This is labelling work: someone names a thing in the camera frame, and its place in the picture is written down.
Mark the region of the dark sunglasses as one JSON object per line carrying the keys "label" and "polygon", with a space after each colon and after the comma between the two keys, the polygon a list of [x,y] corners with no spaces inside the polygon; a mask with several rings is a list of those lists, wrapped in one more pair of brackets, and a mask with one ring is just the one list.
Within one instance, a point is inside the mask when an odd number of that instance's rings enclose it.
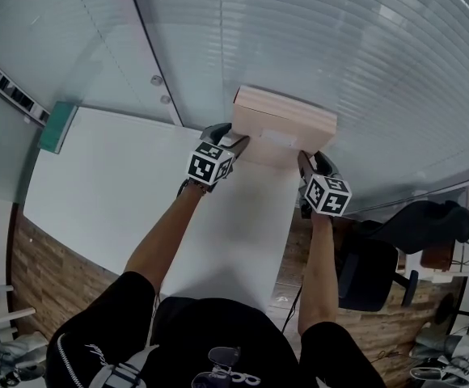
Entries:
{"label": "dark sunglasses", "polygon": [[232,347],[211,348],[208,353],[208,358],[215,365],[232,368],[239,361],[240,349]]}

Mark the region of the black office chair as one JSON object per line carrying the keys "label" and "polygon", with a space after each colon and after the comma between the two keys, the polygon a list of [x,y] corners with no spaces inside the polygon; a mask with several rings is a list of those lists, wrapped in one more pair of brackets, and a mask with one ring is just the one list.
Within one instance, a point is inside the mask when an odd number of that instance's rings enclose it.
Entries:
{"label": "black office chair", "polygon": [[400,275],[399,253],[412,255],[435,244],[468,239],[469,209],[451,200],[415,201],[384,223],[366,220],[347,225],[336,252],[339,306],[377,312],[394,282],[405,288],[402,305],[410,306],[418,272]]}

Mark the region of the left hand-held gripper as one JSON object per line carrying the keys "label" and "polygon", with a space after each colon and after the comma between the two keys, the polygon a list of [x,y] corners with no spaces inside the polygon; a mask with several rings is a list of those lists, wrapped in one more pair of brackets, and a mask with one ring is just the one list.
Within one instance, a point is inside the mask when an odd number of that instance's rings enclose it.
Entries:
{"label": "left hand-held gripper", "polygon": [[247,148],[251,138],[242,136],[231,145],[219,146],[225,135],[231,131],[232,123],[220,123],[205,128],[199,145],[188,158],[187,178],[181,184],[177,193],[179,195],[186,186],[193,183],[197,185],[202,194],[212,192],[220,179],[230,173],[232,164]]}

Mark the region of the grey cloth bag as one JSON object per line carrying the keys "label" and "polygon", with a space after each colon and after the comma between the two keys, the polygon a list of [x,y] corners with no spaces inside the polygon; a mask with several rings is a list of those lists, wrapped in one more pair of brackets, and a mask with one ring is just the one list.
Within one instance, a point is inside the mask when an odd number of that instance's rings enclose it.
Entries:
{"label": "grey cloth bag", "polygon": [[416,335],[409,356],[413,359],[430,359],[440,356],[452,358],[455,350],[469,352],[469,335],[443,335],[438,334],[432,328],[422,328]]}
{"label": "grey cloth bag", "polygon": [[48,344],[48,340],[39,331],[35,331],[12,341],[0,343],[0,355],[10,361],[18,360],[32,352],[42,353]]}

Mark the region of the person's left forearm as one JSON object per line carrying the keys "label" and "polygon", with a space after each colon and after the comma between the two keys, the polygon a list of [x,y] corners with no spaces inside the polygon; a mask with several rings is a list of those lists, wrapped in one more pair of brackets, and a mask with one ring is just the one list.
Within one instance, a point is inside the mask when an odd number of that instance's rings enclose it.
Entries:
{"label": "person's left forearm", "polygon": [[145,277],[159,293],[202,197],[197,185],[191,183],[186,186],[137,245],[125,271]]}

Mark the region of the green book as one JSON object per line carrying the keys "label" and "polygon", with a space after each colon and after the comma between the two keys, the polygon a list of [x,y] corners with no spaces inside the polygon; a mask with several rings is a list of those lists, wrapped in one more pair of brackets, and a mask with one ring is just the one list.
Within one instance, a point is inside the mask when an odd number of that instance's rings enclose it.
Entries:
{"label": "green book", "polygon": [[56,102],[47,123],[40,135],[38,148],[53,154],[59,154],[65,136],[78,110],[78,105],[69,102]]}

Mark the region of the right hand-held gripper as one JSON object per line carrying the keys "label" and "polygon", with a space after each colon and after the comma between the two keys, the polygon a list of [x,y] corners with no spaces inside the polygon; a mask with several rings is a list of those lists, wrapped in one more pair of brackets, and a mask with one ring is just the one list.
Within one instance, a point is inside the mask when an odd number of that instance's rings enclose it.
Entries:
{"label": "right hand-held gripper", "polygon": [[298,153],[300,174],[299,206],[303,219],[310,219],[312,213],[329,217],[341,217],[352,197],[352,191],[336,164],[323,152],[314,154],[316,170],[321,175],[314,175],[315,169],[307,152]]}

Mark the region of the person's black shirt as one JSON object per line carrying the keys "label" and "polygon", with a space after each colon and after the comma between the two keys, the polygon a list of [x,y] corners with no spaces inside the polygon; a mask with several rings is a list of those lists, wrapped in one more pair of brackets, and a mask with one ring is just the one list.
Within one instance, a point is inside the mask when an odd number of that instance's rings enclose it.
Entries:
{"label": "person's black shirt", "polygon": [[[386,388],[340,325],[309,328],[295,355],[261,311],[222,298],[168,298],[154,304],[152,284],[136,272],[116,279],[53,335],[47,388],[91,388],[103,369],[146,352],[124,388]],[[215,365],[211,348],[240,349],[232,368]]]}

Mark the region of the brown box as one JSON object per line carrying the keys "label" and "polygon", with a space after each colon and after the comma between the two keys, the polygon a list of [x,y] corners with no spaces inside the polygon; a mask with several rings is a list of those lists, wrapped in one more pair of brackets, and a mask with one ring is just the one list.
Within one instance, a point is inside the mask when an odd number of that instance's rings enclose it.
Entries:
{"label": "brown box", "polygon": [[420,265],[423,268],[449,271],[453,262],[455,241],[450,240],[425,248],[421,252]]}

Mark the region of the white side table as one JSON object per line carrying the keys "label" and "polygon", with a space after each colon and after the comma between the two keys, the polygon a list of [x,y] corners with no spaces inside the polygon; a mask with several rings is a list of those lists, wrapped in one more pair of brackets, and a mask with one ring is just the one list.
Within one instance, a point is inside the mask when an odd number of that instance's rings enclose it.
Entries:
{"label": "white side table", "polygon": [[418,280],[432,282],[434,284],[450,283],[455,277],[469,277],[469,242],[453,242],[453,246],[447,245],[444,250],[452,249],[449,258],[449,267],[445,269],[426,268],[421,264],[423,252],[417,252],[405,256],[406,277],[412,271],[418,272]]}

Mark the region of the pink cardboard box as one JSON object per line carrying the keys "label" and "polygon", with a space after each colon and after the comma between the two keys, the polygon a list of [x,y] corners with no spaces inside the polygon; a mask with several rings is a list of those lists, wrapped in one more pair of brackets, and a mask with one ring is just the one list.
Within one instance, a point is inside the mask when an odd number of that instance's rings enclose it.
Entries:
{"label": "pink cardboard box", "polygon": [[250,137],[241,159],[295,169],[298,153],[314,154],[336,135],[337,116],[300,100],[241,86],[233,102],[232,131]]}

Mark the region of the white desk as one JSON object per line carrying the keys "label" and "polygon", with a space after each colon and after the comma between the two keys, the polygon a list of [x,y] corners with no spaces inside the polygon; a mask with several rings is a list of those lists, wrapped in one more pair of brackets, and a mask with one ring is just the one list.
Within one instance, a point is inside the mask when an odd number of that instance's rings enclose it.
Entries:
{"label": "white desk", "polygon": [[[79,108],[61,150],[37,157],[24,216],[72,251],[121,273],[176,198],[199,134]],[[296,170],[245,160],[201,199],[163,297],[223,297],[265,310],[285,250]]]}

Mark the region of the person's right forearm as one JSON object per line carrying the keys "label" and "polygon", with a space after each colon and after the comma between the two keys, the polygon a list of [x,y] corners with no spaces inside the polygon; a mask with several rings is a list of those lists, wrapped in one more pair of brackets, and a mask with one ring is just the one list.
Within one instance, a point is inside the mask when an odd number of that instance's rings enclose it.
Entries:
{"label": "person's right forearm", "polygon": [[298,334],[318,323],[335,322],[339,309],[332,221],[312,213],[312,237],[298,315]]}

